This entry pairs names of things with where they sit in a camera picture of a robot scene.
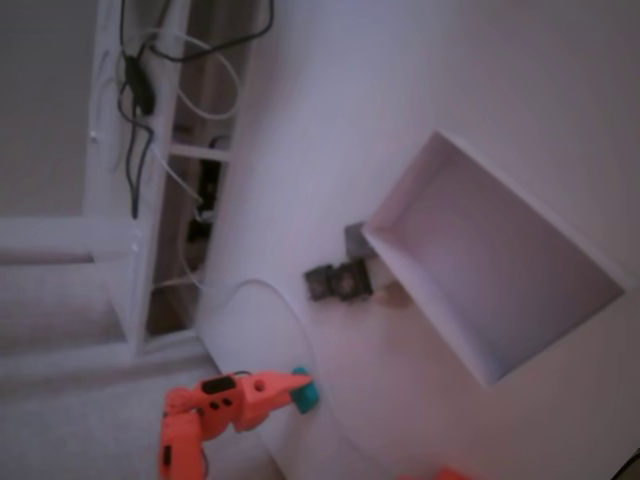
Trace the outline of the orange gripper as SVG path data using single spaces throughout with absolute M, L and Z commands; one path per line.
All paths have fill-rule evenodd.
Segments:
M 197 386 L 203 432 L 222 434 L 233 425 L 238 433 L 252 431 L 272 412 L 291 404 L 293 391 L 311 382 L 309 375 L 278 371 L 233 372 L 205 379 Z

